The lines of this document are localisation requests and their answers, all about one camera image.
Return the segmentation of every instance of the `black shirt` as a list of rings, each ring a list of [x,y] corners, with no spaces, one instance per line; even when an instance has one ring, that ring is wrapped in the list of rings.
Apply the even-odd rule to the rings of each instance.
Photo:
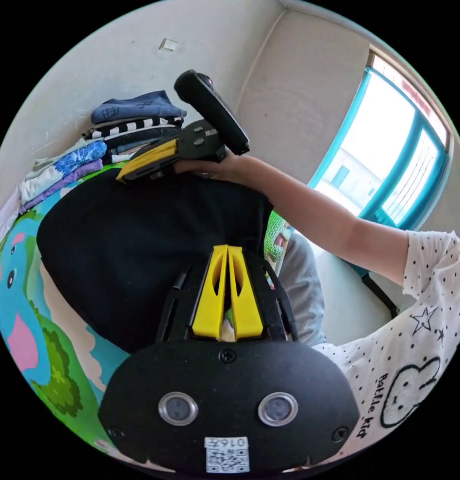
[[[248,188],[191,174],[121,184],[110,169],[64,196],[37,234],[42,262],[99,335],[133,353],[155,341],[176,277],[215,245],[263,255],[272,209]]]

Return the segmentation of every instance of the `stack of clothes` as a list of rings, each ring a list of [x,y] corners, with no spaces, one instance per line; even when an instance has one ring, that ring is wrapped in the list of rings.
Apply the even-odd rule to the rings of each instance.
[[[186,114],[171,103],[164,90],[125,100],[112,98],[93,111],[93,127],[83,138],[105,142],[104,165],[123,162],[140,148],[181,131]]]
[[[80,140],[54,158],[37,160],[19,185],[19,214],[105,165],[129,160],[143,146],[181,131],[186,111],[175,107],[164,90],[102,103]]]

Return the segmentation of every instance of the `purple clothing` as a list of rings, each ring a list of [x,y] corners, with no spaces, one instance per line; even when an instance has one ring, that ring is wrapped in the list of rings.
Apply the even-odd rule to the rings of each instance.
[[[97,172],[102,168],[103,168],[103,162],[101,159],[84,163],[82,166],[79,166],[76,170],[64,176],[61,180],[59,180],[57,183],[52,185],[50,188],[47,188],[44,192],[36,196],[33,200],[30,200],[27,203],[21,205],[19,209],[20,214],[24,214],[25,212],[33,208],[35,205],[39,204],[40,202],[45,200],[47,197],[61,190],[63,187],[69,185],[70,183],[75,182],[76,180],[86,175]]]

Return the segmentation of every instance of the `qr code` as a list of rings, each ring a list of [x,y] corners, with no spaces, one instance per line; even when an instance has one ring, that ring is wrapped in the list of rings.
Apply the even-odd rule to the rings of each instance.
[[[248,441],[242,438],[207,438],[206,471],[214,474],[241,474],[250,471]]]

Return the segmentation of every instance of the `window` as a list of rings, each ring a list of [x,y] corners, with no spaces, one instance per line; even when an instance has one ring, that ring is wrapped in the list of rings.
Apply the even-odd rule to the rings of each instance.
[[[445,147],[448,145],[448,130],[443,125],[443,122],[440,120],[440,117],[437,113],[430,107],[429,103],[425,100],[423,95],[418,91],[418,89],[412,85],[412,83],[407,80],[400,72],[393,68],[389,63],[385,62],[379,56],[372,54],[370,55],[370,64],[377,72],[381,73],[392,84],[396,85],[404,94],[406,94],[409,99],[414,103],[418,110],[425,116],[425,118],[430,122],[431,126],[435,129],[435,132],[440,137],[441,142]]]
[[[420,90],[372,52],[350,110],[309,185],[356,216],[414,229],[441,189],[449,138]]]
[[[336,189],[340,188],[341,184],[349,173],[350,171],[344,165],[342,165],[333,180],[331,180],[331,185],[333,185]]]

